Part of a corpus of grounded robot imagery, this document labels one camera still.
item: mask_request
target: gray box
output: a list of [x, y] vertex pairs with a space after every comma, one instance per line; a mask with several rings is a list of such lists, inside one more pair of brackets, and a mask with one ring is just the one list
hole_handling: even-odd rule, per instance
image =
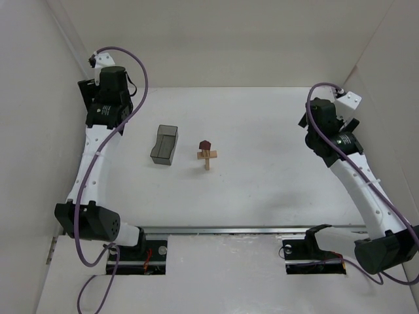
[[156, 145], [150, 154], [155, 164], [167, 166], [172, 164], [177, 135], [177, 126], [158, 126]]

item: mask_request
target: dark red object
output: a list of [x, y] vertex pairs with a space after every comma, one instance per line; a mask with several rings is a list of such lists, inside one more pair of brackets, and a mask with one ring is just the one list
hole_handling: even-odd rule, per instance
[[209, 141], [202, 141], [201, 143], [199, 143], [199, 149], [210, 150], [211, 143]]

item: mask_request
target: wooden block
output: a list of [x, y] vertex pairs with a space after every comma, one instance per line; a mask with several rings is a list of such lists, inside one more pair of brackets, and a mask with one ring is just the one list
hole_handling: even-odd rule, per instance
[[204, 156], [202, 154], [202, 152], [197, 152], [196, 155], [197, 155], [198, 159], [216, 158], [217, 157], [217, 151], [216, 150], [211, 150], [209, 152], [209, 156]]

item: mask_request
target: metal hinge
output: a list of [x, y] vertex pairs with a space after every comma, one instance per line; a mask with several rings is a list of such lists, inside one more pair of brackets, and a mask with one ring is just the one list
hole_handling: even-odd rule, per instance
[[52, 255], [54, 254], [54, 251], [55, 251], [55, 246], [56, 246], [56, 244], [57, 244], [57, 239], [58, 239], [58, 237], [52, 237], [50, 250], [49, 250], [49, 252], [48, 252], [48, 257], [46, 258], [46, 264], [47, 264], [47, 265], [51, 264], [51, 261], [52, 261]]

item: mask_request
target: white floor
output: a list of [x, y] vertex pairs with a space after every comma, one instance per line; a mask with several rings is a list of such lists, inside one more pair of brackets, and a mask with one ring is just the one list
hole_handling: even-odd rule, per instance
[[[89, 260], [99, 241], [83, 243]], [[412, 314], [417, 313], [409, 287], [386, 281], [378, 286], [347, 266], [347, 275], [286, 275], [279, 258], [281, 240], [274, 235], [171, 236], [167, 274], [119, 275], [101, 314]], [[38, 314], [74, 314], [77, 295], [92, 274], [105, 273], [77, 258], [74, 241], [58, 240]], [[405, 280], [403, 268], [390, 271]], [[82, 312], [94, 313], [108, 275], [85, 290]]]
[[[297, 123], [307, 88], [161, 88], [127, 125], [108, 180], [108, 208], [138, 226], [363, 224]], [[328, 88], [320, 97], [331, 97]], [[134, 105], [138, 103], [137, 95]], [[150, 152], [159, 124], [179, 128], [172, 166]], [[199, 142], [218, 158], [205, 171]]]

